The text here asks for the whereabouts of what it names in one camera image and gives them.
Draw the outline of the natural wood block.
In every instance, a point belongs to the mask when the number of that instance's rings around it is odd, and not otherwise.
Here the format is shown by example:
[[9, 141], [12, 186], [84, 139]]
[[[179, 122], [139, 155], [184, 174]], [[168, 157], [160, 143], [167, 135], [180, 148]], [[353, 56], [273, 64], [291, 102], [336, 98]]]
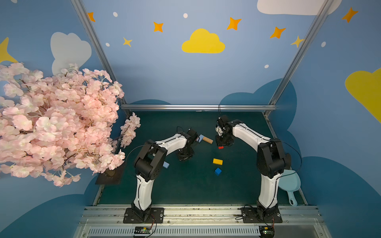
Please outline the natural wood block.
[[210, 139], [210, 138], [208, 138], [208, 137], [203, 137], [202, 140], [205, 141], [205, 142], [207, 142], [207, 143], [209, 143], [209, 144], [212, 144], [212, 143], [213, 143], [213, 140]]

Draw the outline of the light blue block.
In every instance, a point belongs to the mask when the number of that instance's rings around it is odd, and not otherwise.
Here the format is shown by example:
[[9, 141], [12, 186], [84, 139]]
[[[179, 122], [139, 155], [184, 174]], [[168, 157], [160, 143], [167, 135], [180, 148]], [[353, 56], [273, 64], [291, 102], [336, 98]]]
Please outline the light blue block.
[[167, 163], [167, 162], [164, 162], [164, 164], [163, 164], [163, 167], [165, 167], [166, 169], [169, 167], [169, 163]]
[[201, 143], [203, 141], [203, 138], [204, 138], [204, 136], [202, 134], [199, 135], [199, 137], [197, 139], [198, 143]]

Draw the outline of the yellow rectangular block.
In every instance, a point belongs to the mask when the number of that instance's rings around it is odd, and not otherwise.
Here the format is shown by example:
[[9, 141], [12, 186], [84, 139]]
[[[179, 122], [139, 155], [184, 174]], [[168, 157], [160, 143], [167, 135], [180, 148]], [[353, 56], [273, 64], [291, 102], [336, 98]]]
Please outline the yellow rectangular block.
[[223, 160], [214, 158], [214, 159], [213, 159], [213, 164], [216, 164], [216, 165], [223, 165]]

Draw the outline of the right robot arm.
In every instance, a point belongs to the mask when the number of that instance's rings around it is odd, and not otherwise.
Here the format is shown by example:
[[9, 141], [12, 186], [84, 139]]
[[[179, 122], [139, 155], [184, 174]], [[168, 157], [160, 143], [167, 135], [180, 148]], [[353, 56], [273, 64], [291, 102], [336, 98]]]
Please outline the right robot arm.
[[257, 169], [261, 174], [258, 214], [263, 219], [278, 213], [279, 180], [284, 170], [291, 167], [291, 156], [285, 153], [282, 142], [254, 131], [240, 120], [232, 121], [226, 115], [217, 119], [215, 130], [218, 147], [231, 146], [238, 138], [257, 152]]

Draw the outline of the blue cube block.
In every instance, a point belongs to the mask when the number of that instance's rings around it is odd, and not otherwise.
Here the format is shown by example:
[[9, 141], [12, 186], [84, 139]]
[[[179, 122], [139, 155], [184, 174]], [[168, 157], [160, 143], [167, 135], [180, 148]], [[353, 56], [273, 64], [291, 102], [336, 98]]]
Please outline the blue cube block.
[[217, 168], [214, 172], [217, 176], [219, 176], [222, 173], [222, 170], [220, 168]]

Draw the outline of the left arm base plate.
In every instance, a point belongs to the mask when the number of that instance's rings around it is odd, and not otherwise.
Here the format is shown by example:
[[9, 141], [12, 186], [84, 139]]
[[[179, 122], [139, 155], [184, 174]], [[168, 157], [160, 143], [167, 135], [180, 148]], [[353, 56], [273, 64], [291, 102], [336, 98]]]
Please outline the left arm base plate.
[[145, 211], [141, 211], [138, 208], [127, 208], [124, 214], [124, 224], [162, 224], [164, 219], [163, 207], [148, 208]]

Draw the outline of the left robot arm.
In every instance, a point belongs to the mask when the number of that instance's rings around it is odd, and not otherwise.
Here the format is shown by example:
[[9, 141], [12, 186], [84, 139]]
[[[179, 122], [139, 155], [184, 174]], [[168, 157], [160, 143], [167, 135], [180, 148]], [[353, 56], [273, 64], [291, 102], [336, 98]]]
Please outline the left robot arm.
[[134, 161], [137, 178], [136, 197], [132, 202], [132, 210], [142, 220], [147, 219], [152, 206], [152, 189], [155, 179], [163, 168], [167, 155], [175, 152], [180, 161], [194, 155], [191, 145], [198, 139], [195, 130], [174, 134], [160, 141], [148, 140]]

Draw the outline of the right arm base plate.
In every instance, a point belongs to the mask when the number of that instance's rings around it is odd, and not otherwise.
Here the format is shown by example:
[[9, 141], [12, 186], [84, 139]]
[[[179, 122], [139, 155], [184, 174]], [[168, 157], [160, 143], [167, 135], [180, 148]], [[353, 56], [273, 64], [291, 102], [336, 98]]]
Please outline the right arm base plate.
[[262, 209], [257, 207], [242, 207], [241, 210], [241, 216], [244, 223], [282, 223], [282, 217], [280, 214], [280, 211], [277, 206], [269, 208], [269, 209]]

